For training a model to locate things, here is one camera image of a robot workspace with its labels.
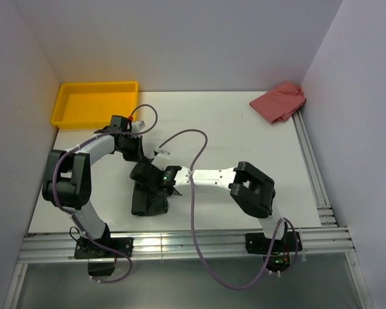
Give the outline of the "dark green t-shirt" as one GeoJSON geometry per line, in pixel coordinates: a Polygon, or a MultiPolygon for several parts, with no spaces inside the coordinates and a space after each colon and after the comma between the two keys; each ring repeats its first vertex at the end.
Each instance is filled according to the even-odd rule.
{"type": "MultiPolygon", "coordinates": [[[[151,164],[152,160],[145,157],[143,160],[139,160],[138,162],[146,162],[151,164]]],[[[148,191],[145,187],[134,182],[131,204],[132,215],[140,217],[159,216],[166,214],[168,209],[169,204],[166,197],[157,196],[151,191],[148,191]]]]}

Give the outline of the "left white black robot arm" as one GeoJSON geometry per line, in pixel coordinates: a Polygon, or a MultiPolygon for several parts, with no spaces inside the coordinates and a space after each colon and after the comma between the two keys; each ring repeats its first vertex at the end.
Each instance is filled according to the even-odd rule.
{"type": "Polygon", "coordinates": [[[132,117],[112,116],[111,122],[79,145],[67,150],[49,152],[42,197],[67,214],[80,235],[81,247],[89,247],[98,257],[112,251],[113,242],[107,223],[91,203],[91,166],[115,152],[135,162],[142,154],[143,121],[132,117]]]}

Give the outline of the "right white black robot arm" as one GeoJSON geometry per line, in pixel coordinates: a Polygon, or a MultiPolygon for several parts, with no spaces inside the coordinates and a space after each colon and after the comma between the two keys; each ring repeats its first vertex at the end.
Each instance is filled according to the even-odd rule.
{"type": "Polygon", "coordinates": [[[258,219],[268,248],[278,251],[288,242],[288,225],[274,202],[275,182],[249,162],[227,169],[193,171],[178,165],[160,169],[138,162],[130,179],[135,181],[132,210],[138,216],[150,209],[148,201],[158,207],[159,201],[166,202],[171,196],[218,194],[231,197],[246,215],[258,219]]]}

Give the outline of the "yellow plastic tray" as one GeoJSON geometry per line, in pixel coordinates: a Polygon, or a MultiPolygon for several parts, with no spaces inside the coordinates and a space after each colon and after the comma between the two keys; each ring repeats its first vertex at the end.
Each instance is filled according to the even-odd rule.
{"type": "Polygon", "coordinates": [[[51,116],[59,129],[98,129],[113,115],[129,116],[138,104],[136,81],[64,83],[51,116]]]}

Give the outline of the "folded pink t-shirt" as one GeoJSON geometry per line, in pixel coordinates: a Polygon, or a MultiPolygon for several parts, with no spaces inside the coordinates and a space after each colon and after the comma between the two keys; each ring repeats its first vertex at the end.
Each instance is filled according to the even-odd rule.
{"type": "Polygon", "coordinates": [[[268,123],[274,124],[287,121],[305,103],[302,87],[285,82],[254,99],[249,105],[268,123]]]}

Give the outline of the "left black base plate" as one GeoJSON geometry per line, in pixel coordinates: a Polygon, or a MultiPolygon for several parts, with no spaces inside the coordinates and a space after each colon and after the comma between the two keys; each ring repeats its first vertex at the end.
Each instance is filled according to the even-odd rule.
{"type": "Polygon", "coordinates": [[[98,258],[115,258],[119,255],[116,251],[131,257],[133,251],[133,238],[111,238],[105,247],[109,247],[114,252],[100,248],[99,246],[90,242],[90,240],[80,237],[76,244],[74,253],[75,259],[98,259],[98,258]]]}

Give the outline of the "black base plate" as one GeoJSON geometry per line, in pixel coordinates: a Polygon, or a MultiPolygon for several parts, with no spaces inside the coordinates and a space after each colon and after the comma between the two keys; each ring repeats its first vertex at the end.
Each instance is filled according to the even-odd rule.
{"type": "Polygon", "coordinates": [[[111,238],[105,247],[109,247],[114,252],[100,248],[99,246],[90,242],[90,240],[80,237],[76,244],[74,253],[75,259],[98,259],[98,258],[115,258],[119,255],[116,251],[131,257],[133,251],[133,238],[111,238]]]}
{"type": "MultiPolygon", "coordinates": [[[[285,252],[298,252],[302,251],[303,246],[298,232],[296,236],[290,232],[285,232],[282,239],[275,239],[273,248],[271,251],[272,255],[279,255],[285,252]]],[[[271,240],[266,238],[262,232],[247,233],[245,236],[245,249],[248,254],[261,254],[266,255],[270,247],[271,240]]]]}

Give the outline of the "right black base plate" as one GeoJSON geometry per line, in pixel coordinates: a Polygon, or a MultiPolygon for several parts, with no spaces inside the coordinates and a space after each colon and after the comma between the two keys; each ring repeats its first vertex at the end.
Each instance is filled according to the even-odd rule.
{"type": "MultiPolygon", "coordinates": [[[[298,232],[296,236],[290,232],[285,232],[282,239],[275,239],[273,248],[271,251],[272,255],[279,255],[285,252],[298,252],[302,251],[303,246],[298,232]]],[[[266,238],[262,232],[247,233],[245,236],[245,249],[248,254],[261,254],[266,255],[270,247],[271,240],[266,238]]]]}

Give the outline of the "right side aluminium rail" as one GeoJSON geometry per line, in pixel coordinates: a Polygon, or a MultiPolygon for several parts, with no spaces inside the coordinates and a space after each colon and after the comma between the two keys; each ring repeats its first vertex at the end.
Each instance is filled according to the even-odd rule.
{"type": "Polygon", "coordinates": [[[304,163],[308,172],[311,189],[317,206],[318,215],[322,227],[338,227],[331,202],[329,201],[326,188],[318,167],[313,147],[311,145],[306,125],[302,118],[302,112],[297,111],[292,116],[295,131],[298,136],[304,163]]]}

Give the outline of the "front aluminium rail frame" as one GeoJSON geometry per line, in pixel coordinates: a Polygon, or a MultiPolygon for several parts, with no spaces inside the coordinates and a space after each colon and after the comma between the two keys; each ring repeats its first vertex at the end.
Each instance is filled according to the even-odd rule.
{"type": "MultiPolygon", "coordinates": [[[[349,266],[360,308],[374,308],[358,265],[350,233],[346,227],[321,227],[297,229],[301,250],[299,257],[308,254],[344,253],[349,266]]],[[[198,241],[204,255],[209,258],[238,258],[247,255],[245,235],[247,230],[214,230],[198,232],[198,241]]],[[[130,232],[133,239],[134,261],[196,258],[196,250],[188,231],[179,232],[130,232]]],[[[23,239],[5,308],[15,308],[21,293],[28,265],[34,263],[74,262],[75,241],[68,233],[30,234],[23,239]]]]}

